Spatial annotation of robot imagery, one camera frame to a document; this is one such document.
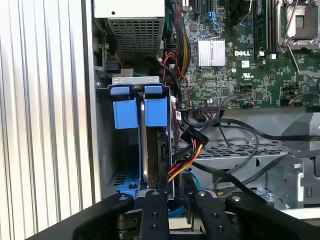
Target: metal mesh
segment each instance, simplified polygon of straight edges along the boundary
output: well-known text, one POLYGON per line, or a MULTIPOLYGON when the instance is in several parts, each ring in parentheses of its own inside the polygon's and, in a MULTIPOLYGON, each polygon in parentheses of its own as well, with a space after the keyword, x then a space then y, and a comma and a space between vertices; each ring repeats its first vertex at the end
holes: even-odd
POLYGON ((127 60, 145 56, 155 57, 159 51, 164 23, 165 20, 162 18, 108 20, 127 60))
MULTIPOLYGON (((203 147, 197 158, 204 159, 249 156, 254 148, 254 144, 233 145, 231 143, 231 147, 227 147, 224 144, 210 145, 203 147)), ((292 151, 292 149, 282 146, 280 143, 267 143, 260 144, 255 155, 279 155, 285 152, 290 153, 292 151)))

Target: metal side panel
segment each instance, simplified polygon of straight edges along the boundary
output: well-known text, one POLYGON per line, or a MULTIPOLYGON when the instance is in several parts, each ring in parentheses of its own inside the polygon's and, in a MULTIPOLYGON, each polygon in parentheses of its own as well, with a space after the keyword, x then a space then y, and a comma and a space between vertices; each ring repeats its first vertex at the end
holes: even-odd
POLYGON ((23 240, 93 203, 82 3, 1 0, 0 22, 0 240, 23 240))

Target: chip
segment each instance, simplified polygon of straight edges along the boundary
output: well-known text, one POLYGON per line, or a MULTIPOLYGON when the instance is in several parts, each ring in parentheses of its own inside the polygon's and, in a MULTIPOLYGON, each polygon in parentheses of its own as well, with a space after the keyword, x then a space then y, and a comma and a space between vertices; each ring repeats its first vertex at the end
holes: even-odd
POLYGON ((222 88, 222 96, 229 96, 229 88, 222 88))
POLYGON ((189 31, 190 32, 196 32, 197 29, 198 29, 197 24, 193 24, 192 23, 192 24, 189 25, 189 31))
POLYGON ((261 91, 257 91, 255 93, 255 99, 262 99, 263 98, 263 93, 261 91))

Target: black cable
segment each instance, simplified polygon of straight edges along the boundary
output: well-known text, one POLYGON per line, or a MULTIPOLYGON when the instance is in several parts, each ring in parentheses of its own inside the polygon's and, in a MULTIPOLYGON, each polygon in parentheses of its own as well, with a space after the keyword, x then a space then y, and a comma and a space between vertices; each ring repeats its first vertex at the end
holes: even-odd
POLYGON ((222 137, 223 137, 223 139, 225 141, 225 144, 228 146, 228 148, 230 148, 229 141, 226 138, 226 135, 225 135, 224 131, 222 130, 221 126, 219 125, 218 128, 219 128, 219 131, 220 131, 220 133, 221 133, 221 135, 222 135, 222 137))
MULTIPOLYGON (((192 123, 189 122, 188 119, 186 119, 186 115, 183 115, 183 120, 185 121, 185 123, 193 128, 203 128, 206 127, 208 125, 207 122, 199 122, 199 123, 192 123)), ((219 123, 225 123, 225 124, 236 124, 245 128, 248 128, 250 130, 252 130, 253 132, 255 132, 257 135, 265 138, 265 139, 269 139, 269 140, 275 140, 275 141, 304 141, 304 142, 309 142, 309 141, 320 141, 320 135, 288 135, 288 136, 273 136, 273 135, 269 135, 266 134, 252 126, 250 126, 249 124, 240 121, 240 120, 236 120, 236 119, 230 119, 230 118, 220 118, 220 119, 212 119, 209 122, 213 127, 216 127, 217 124, 219 123)))
POLYGON ((248 197, 250 197, 252 199, 256 199, 260 202, 265 202, 265 200, 261 196, 255 194, 253 191, 251 191, 249 188, 247 188, 245 185, 243 185, 236 177, 232 176, 231 174, 226 173, 224 171, 221 171, 219 169, 210 167, 210 166, 202 165, 198 162, 193 162, 192 165, 202 171, 219 176, 220 178, 222 178, 226 182, 233 183, 239 189, 241 189, 248 197))
MULTIPOLYGON (((209 127, 209 125, 203 127, 200 129, 200 133, 203 133, 204 130, 206 130, 209 127)), ((180 151, 176 152, 175 154, 172 155, 172 161, 174 162, 178 158, 181 158, 185 155, 187 155, 190 151, 192 150, 192 146, 188 145, 185 148, 181 149, 180 151)))
MULTIPOLYGON (((244 160, 242 163, 238 164, 237 166, 235 166, 234 168, 231 168, 230 170, 227 171, 228 174, 232 174, 234 173, 235 171, 243 168, 245 165, 247 165, 250 160, 256 155, 257 151, 258 151, 258 148, 259 148, 259 137, 258 135, 252 131, 251 129, 247 128, 247 127, 244 127, 244 126, 225 126, 225 125, 221 125, 220 126, 221 128, 233 128, 233 129, 242 129, 242 130, 246 130, 250 133, 252 133, 255 137, 255 146, 254 146, 254 149, 252 150, 252 152, 250 153, 250 155, 247 157, 246 160, 244 160)), ((214 183, 214 186, 213 186, 213 189, 216 190, 217 188, 217 185, 218 183, 220 182, 221 178, 218 178, 215 183, 214 183)))
POLYGON ((181 104, 182 103, 182 90, 181 90, 181 86, 179 84, 179 80, 177 78, 177 76, 168 68, 165 67, 161 62, 159 62, 157 59, 147 56, 145 58, 145 60, 147 60, 148 62, 157 65, 159 68, 161 68, 162 70, 165 68, 165 71, 170 75, 170 77, 172 78, 172 80, 174 81, 175 87, 176 87, 176 94, 178 96, 178 103, 181 104))
MULTIPOLYGON (((253 176, 249 177, 248 179, 244 180, 242 182, 243 185, 247 185, 250 183, 253 183, 254 181, 258 180, 260 177, 262 177, 267 171, 272 169, 274 166, 276 166, 278 163, 280 163, 282 160, 287 158, 288 156, 293 156, 296 158, 314 158, 316 156, 320 155, 320 150, 314 150, 314 151, 299 151, 299 152, 292 152, 286 155, 282 155, 280 157, 277 157, 276 159, 272 160, 269 162, 265 167, 263 167, 261 170, 259 170, 256 174, 253 176)), ((221 191, 223 194, 225 193, 230 193, 240 187, 238 186, 233 186, 233 187, 227 187, 222 189, 221 191)))

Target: heatsink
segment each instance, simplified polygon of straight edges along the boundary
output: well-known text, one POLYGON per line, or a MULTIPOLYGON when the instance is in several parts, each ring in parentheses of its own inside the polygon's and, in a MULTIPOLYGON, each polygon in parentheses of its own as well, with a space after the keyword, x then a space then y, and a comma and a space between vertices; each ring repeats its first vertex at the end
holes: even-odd
POLYGON ((226 41, 222 38, 198 40, 198 66, 221 67, 226 65, 226 41))

